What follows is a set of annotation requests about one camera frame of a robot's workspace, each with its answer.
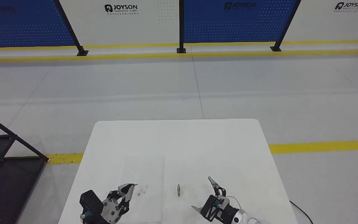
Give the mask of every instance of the black cable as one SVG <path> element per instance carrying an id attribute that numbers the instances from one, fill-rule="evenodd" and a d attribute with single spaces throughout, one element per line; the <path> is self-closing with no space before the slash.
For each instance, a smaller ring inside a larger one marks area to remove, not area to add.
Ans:
<path id="1" fill-rule="evenodd" d="M 311 218 L 302 210 L 300 209 L 300 207 L 298 207 L 295 203 L 293 203 L 292 201 L 290 201 L 291 204 L 293 204 L 296 208 L 298 208 L 301 212 L 303 212 L 303 214 L 305 214 L 307 216 L 307 218 L 309 219 L 309 221 L 311 222 L 311 224 L 313 224 Z"/>

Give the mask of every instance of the white cable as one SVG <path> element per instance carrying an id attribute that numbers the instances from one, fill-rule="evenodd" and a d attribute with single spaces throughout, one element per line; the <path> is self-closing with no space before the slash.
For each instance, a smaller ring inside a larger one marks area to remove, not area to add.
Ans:
<path id="1" fill-rule="evenodd" d="M 242 210 L 241 205 L 240 205 L 240 202 L 239 202 L 234 196 L 227 196 L 227 198 L 233 198 L 233 199 L 235 199 L 236 202 L 237 202 L 237 204 L 238 204 L 239 207 L 240 207 L 240 210 Z"/>
<path id="2" fill-rule="evenodd" d="M 240 210 L 242 210 L 240 202 L 239 202 L 234 196 L 227 196 L 227 198 L 233 198 L 233 199 L 235 199 L 236 202 L 237 202 L 237 204 L 239 205 Z M 249 223 L 250 220 L 256 220 L 256 223 L 262 224 L 257 218 L 254 218 L 254 217 L 250 217 L 250 218 L 247 220 L 247 223 Z"/>
<path id="3" fill-rule="evenodd" d="M 254 218 L 254 217 L 250 217 L 250 218 L 247 220 L 247 223 L 249 223 L 250 220 L 256 220 L 256 223 L 262 224 L 257 218 Z"/>

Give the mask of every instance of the black metal frame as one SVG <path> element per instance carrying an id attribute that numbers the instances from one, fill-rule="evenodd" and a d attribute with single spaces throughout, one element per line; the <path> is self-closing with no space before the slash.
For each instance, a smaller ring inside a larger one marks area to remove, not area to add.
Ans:
<path id="1" fill-rule="evenodd" d="M 291 12 L 291 15 L 290 15 L 290 17 L 289 17 L 289 20 L 287 21 L 286 26 L 285 26 L 285 28 L 284 28 L 284 31 L 282 32 L 282 34 L 281 34 L 279 40 L 276 41 L 276 43 L 275 43 L 274 46 L 271 46 L 271 47 L 270 47 L 273 52 L 280 52 L 280 51 L 281 51 L 280 46 L 281 46 L 282 41 L 283 41 L 283 39 L 284 39 L 284 37 L 285 37 L 285 35 L 286 35 L 287 30 L 288 30 L 289 27 L 290 27 L 290 24 L 291 24 L 291 22 L 292 22 L 292 20 L 293 20 L 293 17 L 294 17 L 295 14 L 296 14 L 296 11 L 297 11 L 297 9 L 298 9 L 300 3 L 301 3 L 301 0 L 297 0 L 296 5 L 295 5 L 295 7 L 293 8 L 293 10 L 292 10 L 292 12 Z"/>
<path id="2" fill-rule="evenodd" d="M 179 0 L 179 48 L 177 53 L 186 53 L 184 48 L 184 0 Z"/>
<path id="3" fill-rule="evenodd" d="M 29 150 L 31 150 L 32 152 L 36 153 L 38 156 L 40 156 L 43 160 L 45 160 L 46 162 L 49 161 L 49 158 L 47 158 L 44 154 L 42 154 L 41 152 L 39 152 L 37 149 L 33 148 L 32 145 L 28 144 L 25 140 L 23 140 L 22 138 L 20 138 L 19 136 L 17 136 L 17 134 L 15 134 L 14 132 L 10 131 L 8 128 L 6 128 L 3 124 L 0 123 L 0 129 L 3 130 L 4 132 L 6 132 L 10 139 L 11 139 L 11 144 L 8 145 L 8 147 L 1 152 L 0 154 L 0 161 L 5 157 L 6 153 L 8 152 L 8 150 L 10 149 L 10 147 L 12 146 L 12 144 L 15 141 L 20 142 L 21 144 L 23 144 L 26 148 L 28 148 Z"/>
<path id="4" fill-rule="evenodd" d="M 0 130 L 7 133 L 0 135 L 0 174 L 4 178 L 0 180 L 4 181 L 0 191 L 0 202 L 4 206 L 0 210 L 0 220 L 4 218 L 7 223 L 16 223 L 44 170 L 45 164 L 50 160 L 1 123 Z M 5 157 L 15 141 L 20 142 L 38 156 Z M 12 185 L 6 184 L 9 179 Z"/>
<path id="5" fill-rule="evenodd" d="M 78 54 L 77 54 L 77 56 L 86 56 L 86 55 L 88 54 L 88 50 L 84 50 L 83 46 L 81 46 L 81 45 L 79 44 L 79 41 L 78 41 L 78 39 L 77 39 L 77 37 L 76 37 L 76 34 L 74 33 L 74 31 L 73 31 L 73 29 L 72 29 L 72 26 L 71 26 L 71 24 L 70 24 L 69 21 L 68 21 L 68 18 L 67 18 L 67 16 L 66 16 L 66 13 L 65 13 L 65 11 L 64 11 L 63 8 L 62 8 L 62 5 L 61 5 L 61 3 L 60 3 L 60 0 L 54 0 L 54 2 L 55 2 L 56 6 L 57 6 L 57 9 L 58 9 L 58 11 L 60 12 L 60 14 L 61 14 L 61 16 L 62 16 L 62 19 L 64 20 L 64 22 L 65 22 L 65 24 L 66 24 L 66 27 L 68 28 L 68 31 L 70 32 L 70 34 L 71 34 L 71 36 L 72 36 L 72 38 L 73 38 L 73 40 L 74 40 L 74 43 L 75 43 L 75 45 L 76 45 L 76 47 L 77 47 L 77 49 L 78 49 Z"/>
<path id="6" fill-rule="evenodd" d="M 273 52 L 281 51 L 280 46 L 287 33 L 288 28 L 290 27 L 292 19 L 295 16 L 300 3 L 301 0 L 297 0 L 296 5 L 290 14 L 290 17 L 285 25 L 284 31 L 282 32 L 279 40 L 276 41 L 274 46 L 270 47 Z M 177 53 L 186 53 L 186 49 L 184 48 L 184 0 L 179 0 L 179 48 L 177 48 Z"/>

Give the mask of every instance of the blue component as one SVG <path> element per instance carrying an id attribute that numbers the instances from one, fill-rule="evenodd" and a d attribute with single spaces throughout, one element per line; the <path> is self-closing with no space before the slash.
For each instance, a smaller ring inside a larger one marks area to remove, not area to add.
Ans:
<path id="1" fill-rule="evenodd" d="M 277 41 L 297 0 L 185 0 L 184 43 Z"/>
<path id="2" fill-rule="evenodd" d="M 0 1 L 0 47 L 71 45 L 54 0 Z"/>
<path id="3" fill-rule="evenodd" d="M 84 215 L 86 216 L 86 218 L 91 217 L 92 212 L 90 210 L 88 210 L 87 212 L 84 213 Z"/>

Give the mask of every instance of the wall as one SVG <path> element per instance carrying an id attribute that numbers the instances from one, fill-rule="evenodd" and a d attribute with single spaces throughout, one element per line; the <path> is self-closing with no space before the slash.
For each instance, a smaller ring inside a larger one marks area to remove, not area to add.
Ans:
<path id="1" fill-rule="evenodd" d="M 60 0 L 82 45 L 178 42 L 178 0 Z M 358 40 L 358 7 L 335 10 L 340 0 L 302 0 L 285 41 Z M 137 5 L 136 14 L 105 5 Z"/>

